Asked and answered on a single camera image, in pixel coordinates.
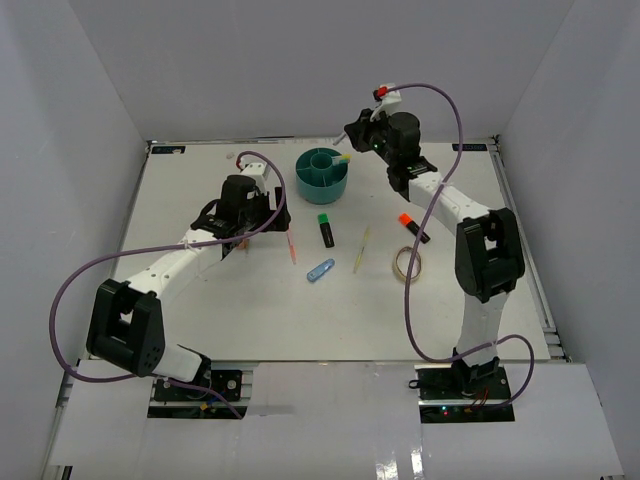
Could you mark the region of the green cap black highlighter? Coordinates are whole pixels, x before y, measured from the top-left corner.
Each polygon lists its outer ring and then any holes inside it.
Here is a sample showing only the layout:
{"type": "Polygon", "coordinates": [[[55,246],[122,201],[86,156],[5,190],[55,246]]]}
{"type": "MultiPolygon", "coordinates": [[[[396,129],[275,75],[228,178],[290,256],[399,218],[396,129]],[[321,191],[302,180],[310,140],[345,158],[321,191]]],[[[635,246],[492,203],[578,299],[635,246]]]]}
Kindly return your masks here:
{"type": "Polygon", "coordinates": [[[317,216],[317,220],[318,220],[321,236],[324,242],[324,246],[326,248],[333,248],[335,246],[335,241],[333,238],[333,233],[332,233],[328,215],[326,213],[321,213],[317,216]]]}

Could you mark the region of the orange cap black highlighter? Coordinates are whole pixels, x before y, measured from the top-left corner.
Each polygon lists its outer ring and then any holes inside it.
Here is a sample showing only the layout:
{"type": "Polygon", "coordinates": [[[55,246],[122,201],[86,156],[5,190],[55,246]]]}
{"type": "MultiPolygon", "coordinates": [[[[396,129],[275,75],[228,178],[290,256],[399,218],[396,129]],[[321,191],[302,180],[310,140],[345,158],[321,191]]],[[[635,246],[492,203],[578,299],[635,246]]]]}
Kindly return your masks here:
{"type": "Polygon", "coordinates": [[[425,232],[420,232],[420,226],[407,213],[402,213],[398,217],[399,222],[410,231],[421,243],[427,244],[430,237],[425,232]]]}

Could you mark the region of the white marker orange cap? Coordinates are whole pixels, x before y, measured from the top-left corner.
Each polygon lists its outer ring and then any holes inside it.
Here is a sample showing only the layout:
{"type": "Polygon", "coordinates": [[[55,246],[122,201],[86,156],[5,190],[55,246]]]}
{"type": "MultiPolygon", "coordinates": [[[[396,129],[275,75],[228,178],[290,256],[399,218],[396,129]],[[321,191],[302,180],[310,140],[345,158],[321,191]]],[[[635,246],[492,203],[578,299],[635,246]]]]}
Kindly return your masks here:
{"type": "Polygon", "coordinates": [[[337,145],[339,145],[339,144],[344,140],[344,138],[345,138],[346,136],[347,136],[347,135],[346,135],[346,133],[345,133],[345,132],[341,133],[341,134],[340,134],[340,135],[339,135],[339,136],[338,136],[338,137],[337,137],[337,138],[332,142],[332,145],[333,145],[333,146],[337,146],[337,145]]]}

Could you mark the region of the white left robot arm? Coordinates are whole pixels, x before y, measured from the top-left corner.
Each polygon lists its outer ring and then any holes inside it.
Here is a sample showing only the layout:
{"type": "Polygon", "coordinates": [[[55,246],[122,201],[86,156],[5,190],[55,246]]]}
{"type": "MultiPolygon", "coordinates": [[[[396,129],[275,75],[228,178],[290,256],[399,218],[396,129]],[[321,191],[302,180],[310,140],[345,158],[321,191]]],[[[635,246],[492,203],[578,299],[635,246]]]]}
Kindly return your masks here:
{"type": "Polygon", "coordinates": [[[208,358],[165,339],[163,308],[200,274],[223,261],[249,232],[284,232],[290,215],[281,186],[279,209],[270,208],[264,173],[227,177],[218,199],[209,202],[180,242],[143,271],[124,281],[109,279],[97,290],[87,350],[137,377],[177,380],[188,398],[211,387],[208,358]]]}

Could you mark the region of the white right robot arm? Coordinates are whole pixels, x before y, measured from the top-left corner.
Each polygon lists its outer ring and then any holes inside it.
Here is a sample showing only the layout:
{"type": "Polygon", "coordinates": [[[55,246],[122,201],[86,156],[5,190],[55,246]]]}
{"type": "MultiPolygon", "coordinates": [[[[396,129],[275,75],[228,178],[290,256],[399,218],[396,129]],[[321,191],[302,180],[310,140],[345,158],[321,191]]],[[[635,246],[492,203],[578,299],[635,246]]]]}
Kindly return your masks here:
{"type": "Polygon", "coordinates": [[[490,209],[448,185],[421,155],[420,123],[411,113],[364,109],[344,131],[354,150],[372,151],[387,164],[396,193],[423,207],[455,239],[454,274],[465,304],[451,384],[459,396],[475,398],[498,370],[502,312],[525,273],[515,214],[506,207],[490,209]]]}

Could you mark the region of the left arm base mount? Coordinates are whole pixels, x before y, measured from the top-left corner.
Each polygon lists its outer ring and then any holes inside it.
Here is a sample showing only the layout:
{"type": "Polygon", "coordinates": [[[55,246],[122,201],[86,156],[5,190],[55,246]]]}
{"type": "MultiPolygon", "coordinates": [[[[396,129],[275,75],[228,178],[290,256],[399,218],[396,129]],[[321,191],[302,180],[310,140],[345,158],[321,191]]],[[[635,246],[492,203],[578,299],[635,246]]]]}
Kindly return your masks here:
{"type": "MultiPolygon", "coordinates": [[[[201,381],[201,386],[215,390],[229,402],[236,402],[241,399],[242,383],[243,372],[241,370],[216,369],[205,375],[201,381]]],[[[175,387],[163,380],[157,380],[155,382],[152,399],[156,402],[216,400],[211,394],[199,390],[175,387]]]]}

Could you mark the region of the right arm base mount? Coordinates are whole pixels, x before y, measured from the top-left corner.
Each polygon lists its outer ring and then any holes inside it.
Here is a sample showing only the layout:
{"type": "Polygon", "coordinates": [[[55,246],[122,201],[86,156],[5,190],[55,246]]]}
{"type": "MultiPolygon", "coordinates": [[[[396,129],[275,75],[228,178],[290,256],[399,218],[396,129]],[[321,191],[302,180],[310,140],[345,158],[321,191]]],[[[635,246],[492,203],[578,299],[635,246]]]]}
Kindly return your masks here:
{"type": "Polygon", "coordinates": [[[462,387],[451,368],[422,368],[408,382],[418,395],[420,420],[427,424],[509,423],[515,421],[509,381],[503,367],[495,375],[462,387]]]}

